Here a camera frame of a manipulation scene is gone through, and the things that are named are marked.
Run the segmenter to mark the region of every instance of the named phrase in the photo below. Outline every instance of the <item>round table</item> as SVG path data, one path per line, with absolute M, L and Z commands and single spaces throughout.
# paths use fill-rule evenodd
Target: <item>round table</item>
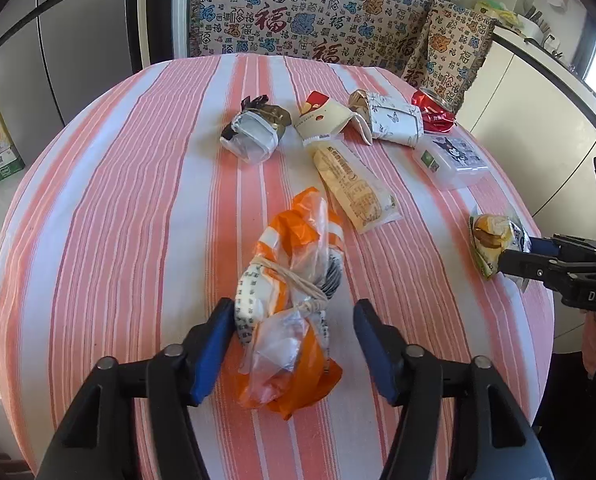
M 293 195 L 324 186 L 290 127 L 264 164 L 221 149 L 219 133 L 246 96 L 290 111 L 312 90 L 346 103 L 357 88 L 411 98 L 379 68 L 235 54 L 148 67 L 83 110 L 22 181 L 0 248 L 0 391 L 25 458 L 38 468 L 94 363 L 145 359 L 233 297 L 268 220 Z M 459 126 L 453 134 L 469 136 Z M 353 332 L 352 306 L 369 298 L 406 341 L 437 357 L 490 356 L 529 419 L 542 396 L 553 339 L 551 293 L 520 294 L 473 260 L 468 218 L 531 216 L 500 167 L 470 188 L 438 191 L 390 142 L 351 150 L 395 192 L 402 219 L 359 235 L 345 219 L 345 279 L 328 307 L 331 355 L 343 377 L 321 402 L 285 422 L 242 409 L 232 345 L 214 392 L 190 410 L 212 480 L 378 478 L 398 423 L 380 398 Z M 452 417 L 443 407 L 436 457 L 444 478 Z M 137 401 L 145 479 L 154 478 L 148 414 Z

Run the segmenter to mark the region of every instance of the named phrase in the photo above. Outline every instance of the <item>finger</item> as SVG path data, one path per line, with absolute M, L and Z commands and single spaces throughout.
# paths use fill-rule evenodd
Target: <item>finger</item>
M 591 363 L 584 354 L 582 356 L 582 364 L 590 376 L 593 376 L 596 373 L 596 366 L 594 366 L 594 364 Z
M 589 348 L 596 350 L 596 319 L 592 312 L 587 312 L 587 314 L 585 314 L 582 340 L 588 344 Z
M 582 362 L 585 365 L 585 370 L 590 374 L 596 371 L 596 351 L 587 351 L 582 354 Z

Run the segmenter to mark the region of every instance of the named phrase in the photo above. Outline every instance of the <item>trash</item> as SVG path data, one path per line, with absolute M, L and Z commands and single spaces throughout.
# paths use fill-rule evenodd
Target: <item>trash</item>
M 488 280 L 498 272 L 498 258 L 502 251 L 531 252 L 529 234 L 515 214 L 509 217 L 473 212 L 469 218 L 469 231 L 476 263 Z M 506 276 L 516 283 L 521 292 L 525 291 L 528 279 Z
M 243 407 L 267 406 L 287 420 L 338 383 L 342 369 L 329 357 L 325 311 L 342 273 L 340 219 L 315 187 L 305 189 L 269 223 L 238 282 Z
M 314 121 L 318 121 L 318 117 L 322 117 L 322 122 L 327 124 L 327 114 L 322 106 L 323 98 L 329 100 L 323 94 L 312 92 L 307 97 L 301 119 L 309 115 Z M 352 127 L 347 125 L 343 131 L 348 129 Z M 314 128 L 302 128 L 299 133 L 311 134 L 303 136 L 303 144 L 320 177 L 359 233 L 366 233 L 379 225 L 402 218 L 392 190 L 378 180 L 345 143 L 337 138 L 338 132 L 331 134 L 323 128 L 320 134 L 316 134 Z
M 489 173 L 487 163 L 461 137 L 424 134 L 414 159 L 441 190 L 472 186 Z
M 348 105 L 362 115 L 374 139 L 415 148 L 424 132 L 420 108 L 404 99 L 356 90 L 349 96 Z
M 312 92 L 294 128 L 303 139 L 309 139 L 321 134 L 335 136 L 349 123 L 363 137 L 364 142 L 371 145 L 372 132 L 361 114 L 351 111 L 325 94 Z
M 220 143 L 249 164 L 267 160 L 274 153 L 286 127 L 292 123 L 287 110 L 269 105 L 268 101 L 266 95 L 253 101 L 245 97 L 240 103 L 242 111 L 220 134 Z
M 433 90 L 421 88 L 411 97 L 411 104 L 420 108 L 426 132 L 446 134 L 454 126 L 456 115 L 450 105 Z

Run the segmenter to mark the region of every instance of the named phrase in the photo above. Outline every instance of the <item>white cabinet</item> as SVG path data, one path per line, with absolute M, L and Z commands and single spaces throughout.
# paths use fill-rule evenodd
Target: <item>white cabinet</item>
M 582 112 L 517 56 L 472 134 L 502 166 L 531 214 L 556 193 L 596 142 L 596 129 Z
M 596 240 L 596 143 L 562 189 L 534 216 L 542 236 L 566 234 Z
M 471 131 L 494 95 L 500 80 L 505 75 L 514 55 L 504 46 L 492 43 L 485 63 L 478 70 L 478 76 L 464 94 L 464 101 L 456 120 L 463 128 Z

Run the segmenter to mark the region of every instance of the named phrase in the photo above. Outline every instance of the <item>food package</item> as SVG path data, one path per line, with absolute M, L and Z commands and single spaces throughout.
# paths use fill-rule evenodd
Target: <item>food package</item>
M 362 115 L 374 139 L 415 148 L 424 132 L 420 108 L 402 98 L 356 90 L 349 96 L 348 106 Z
M 238 282 L 235 323 L 245 355 L 238 402 L 287 420 L 325 397 L 342 369 L 329 357 L 328 300 L 342 279 L 340 218 L 314 187 L 262 233 Z
M 498 258 L 502 251 L 512 249 L 528 253 L 531 251 L 529 234 L 517 216 L 472 214 L 469 218 L 470 235 L 476 263 L 485 278 L 490 279 L 498 272 Z M 508 276 L 522 292 L 529 280 Z
M 328 124 L 323 105 L 331 101 L 323 94 L 312 92 L 300 118 L 310 115 L 318 121 L 318 117 L 323 116 L 322 123 Z M 350 130 L 353 128 L 348 124 L 342 131 Z M 320 177 L 359 233 L 365 233 L 402 217 L 392 190 L 360 162 L 338 138 L 337 132 L 332 134 L 326 128 L 319 132 L 314 128 L 302 128 L 299 132 L 301 135 L 307 135 L 303 136 L 304 146 L 312 157 Z
M 253 101 L 246 97 L 240 103 L 241 112 L 220 134 L 220 143 L 249 164 L 267 160 L 278 146 L 284 130 L 292 123 L 287 110 L 269 105 L 266 95 Z
M 348 124 L 363 137 L 366 144 L 371 145 L 372 132 L 361 114 L 351 111 L 325 94 L 312 92 L 302 108 L 300 118 L 294 123 L 294 128 L 303 139 L 308 139 L 325 133 L 336 136 Z

